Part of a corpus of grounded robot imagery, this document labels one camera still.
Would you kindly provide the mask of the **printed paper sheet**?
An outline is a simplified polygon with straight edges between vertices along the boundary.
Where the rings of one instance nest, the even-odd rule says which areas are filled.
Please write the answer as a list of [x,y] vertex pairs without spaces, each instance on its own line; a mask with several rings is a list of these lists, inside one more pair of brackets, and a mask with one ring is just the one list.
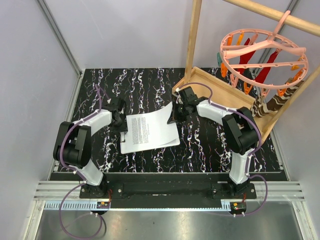
[[153,112],[128,115],[126,117],[127,133],[137,134],[140,140],[142,140],[142,135],[147,134],[164,135],[168,138],[167,141],[180,138],[176,123],[167,124],[172,109],[173,104],[170,102]]
[[137,136],[129,134],[122,134],[120,136],[120,152],[122,154],[172,147],[179,144],[180,140],[178,138],[161,144],[161,141],[158,139],[147,139],[147,141],[144,142],[144,139],[140,140]]

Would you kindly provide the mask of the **white clipboard folder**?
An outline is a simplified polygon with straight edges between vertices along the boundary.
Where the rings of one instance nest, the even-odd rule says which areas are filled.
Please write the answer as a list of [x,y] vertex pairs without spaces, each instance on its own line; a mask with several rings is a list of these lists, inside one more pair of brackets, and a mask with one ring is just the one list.
[[180,139],[175,138],[168,141],[164,135],[143,134],[142,140],[137,133],[121,133],[120,135],[120,152],[122,154],[141,152],[159,148],[173,147],[180,144]]

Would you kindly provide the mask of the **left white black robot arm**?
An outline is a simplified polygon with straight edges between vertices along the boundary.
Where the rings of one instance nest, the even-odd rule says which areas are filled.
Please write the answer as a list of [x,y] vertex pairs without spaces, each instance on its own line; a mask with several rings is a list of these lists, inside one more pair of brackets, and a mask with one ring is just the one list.
[[92,161],[92,136],[104,127],[117,135],[127,133],[126,108],[124,99],[112,97],[92,114],[78,121],[64,121],[58,129],[53,158],[78,175],[83,189],[97,198],[107,196],[111,190],[106,176]]

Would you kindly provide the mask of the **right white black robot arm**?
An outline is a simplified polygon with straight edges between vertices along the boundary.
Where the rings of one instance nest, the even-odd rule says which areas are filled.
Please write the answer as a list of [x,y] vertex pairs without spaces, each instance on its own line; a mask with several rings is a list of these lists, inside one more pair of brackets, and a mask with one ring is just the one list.
[[211,100],[213,91],[203,83],[197,83],[210,91],[209,97],[198,97],[189,83],[183,89],[176,88],[175,100],[167,124],[186,121],[196,113],[223,126],[227,147],[231,150],[231,169],[224,190],[232,198],[239,198],[250,184],[249,165],[253,153],[262,145],[260,130],[247,107],[230,108]]

